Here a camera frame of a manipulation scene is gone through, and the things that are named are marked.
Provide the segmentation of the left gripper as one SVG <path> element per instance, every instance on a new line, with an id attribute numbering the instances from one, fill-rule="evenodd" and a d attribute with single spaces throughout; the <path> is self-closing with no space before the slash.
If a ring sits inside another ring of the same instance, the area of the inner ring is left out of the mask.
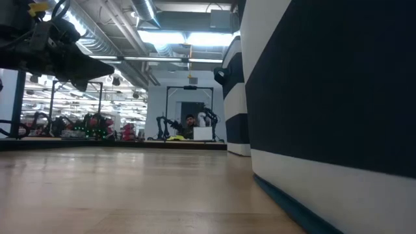
<path id="1" fill-rule="evenodd" d="M 1 67 L 69 79 L 78 91 L 85 92 L 86 80 L 111 75 L 114 68 L 82 55 L 76 46 L 80 37 L 65 19 L 41 21 L 21 36 L 1 40 Z"/>

